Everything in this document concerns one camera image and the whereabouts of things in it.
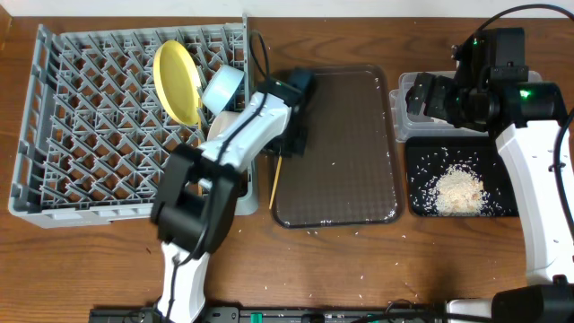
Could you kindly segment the light blue bowl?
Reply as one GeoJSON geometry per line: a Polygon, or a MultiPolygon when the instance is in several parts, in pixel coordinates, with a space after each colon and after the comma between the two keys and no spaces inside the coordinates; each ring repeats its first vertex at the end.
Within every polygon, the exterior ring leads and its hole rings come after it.
{"type": "Polygon", "coordinates": [[[215,116],[225,110],[243,81],[245,72],[222,65],[203,91],[202,103],[215,116]]]}

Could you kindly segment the yellow round plate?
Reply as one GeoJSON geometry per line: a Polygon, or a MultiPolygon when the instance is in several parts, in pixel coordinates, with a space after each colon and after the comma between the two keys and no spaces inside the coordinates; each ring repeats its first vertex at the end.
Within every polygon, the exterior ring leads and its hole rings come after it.
{"type": "Polygon", "coordinates": [[[154,55],[152,74],[157,96],[168,115],[181,125],[199,125],[201,81],[187,49],[176,40],[163,43],[154,55]]]}

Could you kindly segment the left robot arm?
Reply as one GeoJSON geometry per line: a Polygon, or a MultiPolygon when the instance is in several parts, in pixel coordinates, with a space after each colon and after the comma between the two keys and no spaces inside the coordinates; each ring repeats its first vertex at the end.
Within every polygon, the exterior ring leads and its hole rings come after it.
{"type": "Polygon", "coordinates": [[[161,322],[193,322],[201,314],[208,262],[230,231],[242,174],[261,152],[304,153],[301,119],[314,88],[309,73],[294,72],[287,82],[271,78],[225,131],[171,153],[151,213],[165,259],[156,305],[161,322]]]}

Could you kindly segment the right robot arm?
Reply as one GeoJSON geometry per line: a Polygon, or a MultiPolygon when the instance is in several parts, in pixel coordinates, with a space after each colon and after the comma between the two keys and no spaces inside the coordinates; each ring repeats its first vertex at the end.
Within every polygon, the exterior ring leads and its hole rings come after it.
{"type": "Polygon", "coordinates": [[[494,139],[517,202],[526,246],[522,288],[492,298],[494,322],[573,320],[573,115],[556,83],[532,82],[521,28],[480,28],[454,46],[453,77],[417,74],[406,110],[494,139]]]}

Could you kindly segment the clear plastic bin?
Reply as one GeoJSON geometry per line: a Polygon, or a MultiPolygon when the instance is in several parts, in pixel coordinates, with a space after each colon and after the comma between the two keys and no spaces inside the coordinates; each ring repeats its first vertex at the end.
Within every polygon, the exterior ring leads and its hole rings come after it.
{"type": "Polygon", "coordinates": [[[488,134],[467,128],[455,128],[446,121],[424,115],[412,115],[406,111],[406,94],[414,85],[417,72],[403,73],[398,79],[398,88],[389,93],[389,103],[393,114],[395,139],[404,143],[411,137],[487,137],[488,134]]]}

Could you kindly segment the dark brown serving tray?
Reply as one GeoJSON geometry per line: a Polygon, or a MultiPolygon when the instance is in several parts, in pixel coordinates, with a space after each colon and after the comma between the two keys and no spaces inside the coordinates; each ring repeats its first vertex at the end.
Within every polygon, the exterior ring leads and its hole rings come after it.
{"type": "Polygon", "coordinates": [[[383,69],[319,67],[315,76],[305,152],[282,161],[274,219],[286,229],[396,221],[404,192],[383,69]]]}

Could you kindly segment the grey plastic dish rack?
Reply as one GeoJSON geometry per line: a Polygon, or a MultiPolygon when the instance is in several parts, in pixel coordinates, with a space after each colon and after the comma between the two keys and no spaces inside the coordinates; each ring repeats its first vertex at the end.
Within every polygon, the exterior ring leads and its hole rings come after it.
{"type": "Polygon", "coordinates": [[[50,229],[149,216],[179,144],[199,145],[214,120],[184,126],[153,84],[157,49],[176,40],[202,85],[222,65],[246,74],[248,23],[55,34],[39,26],[8,199],[9,212],[50,229]]]}

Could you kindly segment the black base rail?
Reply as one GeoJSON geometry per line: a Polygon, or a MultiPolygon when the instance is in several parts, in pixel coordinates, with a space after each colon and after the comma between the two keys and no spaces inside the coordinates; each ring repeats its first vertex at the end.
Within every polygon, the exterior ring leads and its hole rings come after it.
{"type": "MultiPolygon", "coordinates": [[[[89,313],[89,323],[157,323],[164,317],[155,307],[139,309],[98,308],[89,313]]],[[[341,322],[448,322],[445,310],[423,308],[395,301],[378,309],[305,309],[206,307],[194,322],[202,323],[341,323],[341,322]]]]}

